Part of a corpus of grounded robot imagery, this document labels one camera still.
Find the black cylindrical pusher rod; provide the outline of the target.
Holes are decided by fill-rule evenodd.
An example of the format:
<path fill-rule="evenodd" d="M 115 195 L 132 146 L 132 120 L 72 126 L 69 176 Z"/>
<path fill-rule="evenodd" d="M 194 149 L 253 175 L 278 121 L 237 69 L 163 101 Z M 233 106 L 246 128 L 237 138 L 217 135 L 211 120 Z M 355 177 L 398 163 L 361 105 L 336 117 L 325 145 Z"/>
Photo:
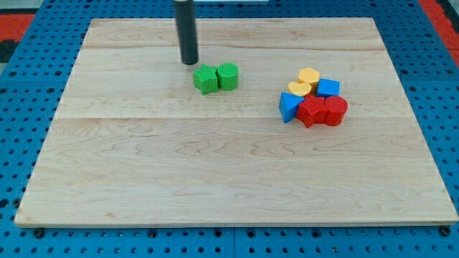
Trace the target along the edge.
<path fill-rule="evenodd" d="M 173 0 L 181 61 L 194 65 L 199 61 L 197 29 L 193 0 Z"/>

